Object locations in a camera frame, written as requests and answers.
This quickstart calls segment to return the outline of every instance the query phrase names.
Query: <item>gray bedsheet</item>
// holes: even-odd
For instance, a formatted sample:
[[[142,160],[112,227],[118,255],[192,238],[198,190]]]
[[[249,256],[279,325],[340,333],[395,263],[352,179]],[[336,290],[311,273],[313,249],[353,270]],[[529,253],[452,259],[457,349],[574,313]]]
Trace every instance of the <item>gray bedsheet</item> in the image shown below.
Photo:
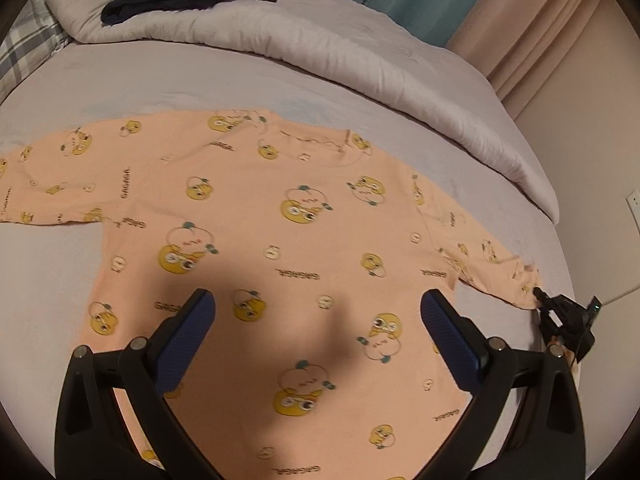
[[[535,261],[551,294],[573,295],[549,218],[511,182],[423,124],[340,85],[251,54],[138,41],[72,45],[0,107],[0,153],[60,128],[166,109],[267,107],[284,118],[352,128],[430,177],[513,252]],[[0,224],[0,400],[53,469],[60,387],[100,259],[99,224]],[[486,335],[530,348],[533,313],[460,285],[458,310]],[[510,397],[481,463],[514,415]]]

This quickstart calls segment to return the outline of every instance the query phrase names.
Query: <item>bed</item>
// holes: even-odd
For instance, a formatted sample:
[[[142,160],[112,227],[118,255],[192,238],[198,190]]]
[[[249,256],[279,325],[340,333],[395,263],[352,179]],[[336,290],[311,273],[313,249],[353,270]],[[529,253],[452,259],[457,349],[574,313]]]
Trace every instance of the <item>bed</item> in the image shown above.
[[[345,2],[344,12],[348,14],[353,5]],[[372,21],[380,19],[376,12],[367,12]],[[503,135],[498,145],[507,155],[514,154],[521,165],[500,173],[501,161],[474,146],[478,137],[452,140],[453,135],[445,136],[428,126],[437,124],[437,117],[429,121],[424,116],[416,118],[418,113],[409,115],[401,100],[382,93],[378,100],[386,103],[381,104],[363,95],[371,93],[366,89],[357,92],[339,84],[338,76],[300,68],[309,70],[309,64],[296,62],[295,66],[286,62],[295,59],[273,53],[271,57],[281,59],[268,59],[255,52],[260,47],[254,53],[235,52],[145,39],[73,43],[0,105],[0,153],[55,130],[167,109],[265,107],[288,120],[353,128],[433,180],[513,253],[534,261],[541,269],[546,292],[572,297],[568,269],[550,218],[557,219],[548,206],[553,198],[533,200],[536,189],[540,191],[534,181],[546,177],[514,126],[497,134]],[[453,54],[442,56],[449,59]],[[434,66],[450,70],[442,60],[430,70]],[[462,65],[455,60],[453,66]],[[455,101],[459,94],[460,102],[474,108],[474,117],[497,114],[500,104],[490,86],[479,82],[473,69],[456,70],[456,80],[449,82],[451,98]],[[497,130],[500,121],[494,123]],[[548,195],[545,186],[541,195]],[[530,190],[528,195],[523,189]],[[4,356],[0,360],[0,402],[51,472],[58,397],[97,274],[101,234],[100,224],[0,224],[0,350]],[[458,311],[471,317],[485,335],[500,335],[514,348],[538,348],[535,313],[465,285],[458,290]],[[497,455],[517,402],[518,393],[512,391],[478,465]]]

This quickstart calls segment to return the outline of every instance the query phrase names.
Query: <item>white comforter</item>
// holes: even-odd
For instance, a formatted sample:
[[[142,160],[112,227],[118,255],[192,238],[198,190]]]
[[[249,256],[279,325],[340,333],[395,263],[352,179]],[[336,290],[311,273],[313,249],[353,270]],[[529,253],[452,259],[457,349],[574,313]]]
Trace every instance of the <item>white comforter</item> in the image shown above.
[[[150,12],[105,27],[100,12],[110,0],[46,1],[81,43],[204,43],[284,60],[341,83],[460,143],[558,222],[551,184],[486,79],[384,14],[350,0],[239,0],[210,10]]]

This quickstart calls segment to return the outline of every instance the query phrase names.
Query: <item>pillow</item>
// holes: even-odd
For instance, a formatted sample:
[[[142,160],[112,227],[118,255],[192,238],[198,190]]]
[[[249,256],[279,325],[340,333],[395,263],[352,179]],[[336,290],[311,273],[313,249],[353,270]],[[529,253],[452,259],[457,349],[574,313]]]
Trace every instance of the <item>pillow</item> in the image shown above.
[[[0,103],[69,40],[44,0],[29,0],[0,44]]]

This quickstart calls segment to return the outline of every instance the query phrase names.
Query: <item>yellow cartoon character print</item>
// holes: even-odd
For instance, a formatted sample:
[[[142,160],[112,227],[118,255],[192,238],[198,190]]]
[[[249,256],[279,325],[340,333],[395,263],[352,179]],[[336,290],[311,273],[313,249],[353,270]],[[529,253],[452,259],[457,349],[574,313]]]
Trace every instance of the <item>yellow cartoon character print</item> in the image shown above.
[[[324,389],[335,390],[329,381],[329,373],[305,360],[281,373],[278,386],[280,390],[273,398],[273,407],[279,414],[288,416],[308,415],[316,408]]]
[[[159,467],[160,469],[164,469],[164,466],[158,460],[158,456],[156,455],[156,452],[153,451],[152,449],[145,449],[141,453],[141,456],[142,456],[142,459],[145,460],[146,462],[149,462],[150,464],[156,467]]]
[[[33,146],[27,146],[26,148],[24,148],[22,150],[22,153],[20,154],[20,157],[18,157],[18,160],[20,162],[24,162],[25,160],[27,160],[29,158],[29,155],[31,155],[31,150],[33,150]]]
[[[90,325],[95,333],[111,335],[116,330],[118,318],[113,313],[110,304],[94,301],[89,305]]]
[[[375,178],[361,176],[355,184],[347,182],[347,186],[351,188],[354,197],[369,205],[379,205],[386,202],[385,186]]]
[[[206,200],[213,193],[213,187],[206,178],[192,176],[187,180],[187,196],[194,200]]]
[[[65,143],[60,146],[64,156],[82,155],[91,146],[93,137],[82,133],[80,128],[66,136]]]
[[[127,121],[127,124],[120,129],[120,136],[129,137],[132,134],[138,134],[141,129],[142,124],[140,121]]]
[[[376,446],[378,449],[385,449],[385,447],[391,447],[396,443],[396,436],[394,435],[394,429],[388,424],[381,424],[371,430],[369,435],[369,442]]]
[[[103,222],[104,215],[102,214],[102,209],[100,209],[99,207],[91,209],[91,211],[84,215],[84,218],[82,220],[84,220],[85,222]]]
[[[66,182],[61,182],[56,186],[51,186],[49,189],[45,191],[45,193],[49,193],[50,195],[55,195],[56,193],[62,191],[66,187]]]
[[[414,200],[416,205],[424,205],[424,195],[422,194],[422,190],[418,186],[418,176],[414,174],[412,176],[414,183],[412,184],[412,189],[414,190]]]
[[[377,278],[384,278],[386,276],[386,270],[382,264],[382,258],[372,253],[364,253],[360,261],[360,265],[369,272],[370,276],[376,276]]]
[[[243,120],[244,119],[239,116],[225,117],[222,115],[214,115],[213,117],[209,118],[208,124],[209,124],[209,128],[211,128],[212,130],[226,134],[227,132],[230,132],[231,130],[233,130],[236,126],[239,126],[240,124],[242,124]]]
[[[265,144],[262,140],[258,141],[258,154],[267,160],[278,158],[278,150],[270,144]]]
[[[184,389],[184,383],[183,382],[179,382],[178,386],[176,386],[176,389],[171,391],[171,392],[167,392],[165,394],[163,394],[162,396],[165,399],[177,399],[178,397],[180,397],[180,394],[182,393],[182,390]]]
[[[207,253],[218,254],[211,233],[185,222],[167,233],[166,245],[158,253],[158,265],[174,274],[186,274]]]
[[[258,321],[267,304],[255,290],[236,290],[234,293],[234,316],[240,321]]]
[[[482,240],[482,255],[484,259],[488,262],[499,264],[500,260],[495,255],[494,245],[491,243],[491,240]]]
[[[280,204],[280,212],[284,218],[296,224],[311,224],[318,219],[321,211],[334,210],[327,203],[324,193],[309,186],[288,189],[285,197],[286,200]]]
[[[396,314],[385,312],[373,319],[369,335],[359,337],[358,342],[364,345],[364,353],[369,359],[386,364],[400,351],[401,334],[400,318]]]
[[[372,148],[371,148],[371,143],[368,140],[364,140],[358,134],[352,134],[351,135],[351,142],[353,142],[353,145],[356,148],[358,148],[359,150],[362,150],[367,155],[371,155],[371,149]]]
[[[466,265],[455,258],[450,256],[443,256],[444,260],[458,273],[460,273],[466,282],[472,282],[473,278],[469,273]]]

